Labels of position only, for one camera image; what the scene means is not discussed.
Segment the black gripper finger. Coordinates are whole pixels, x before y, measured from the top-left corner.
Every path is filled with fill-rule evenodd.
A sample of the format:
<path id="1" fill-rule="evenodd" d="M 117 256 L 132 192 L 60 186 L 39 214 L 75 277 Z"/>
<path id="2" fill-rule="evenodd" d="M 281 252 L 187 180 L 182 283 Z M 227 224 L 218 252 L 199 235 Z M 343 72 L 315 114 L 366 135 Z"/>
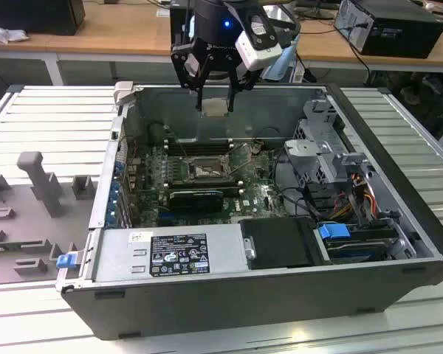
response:
<path id="1" fill-rule="evenodd" d="M 191 77 L 185 64 L 192 55 L 199 64 L 196 74 Z M 171 60 L 179 79 L 180 86 L 197 93 L 196 110 L 202 110 L 203 88 L 213 68 L 213 54 L 206 48 L 197 47 L 195 44 L 174 46 L 171 50 Z"/>
<path id="2" fill-rule="evenodd" d="M 261 76 L 261 70 L 256 70 L 254 72 L 248 70 L 241 80 L 238 79 L 237 71 L 235 69 L 230 70 L 228 74 L 230 86 L 228 90 L 227 109 L 232 111 L 234 109 L 234 101 L 237 93 L 251 91 Z"/>

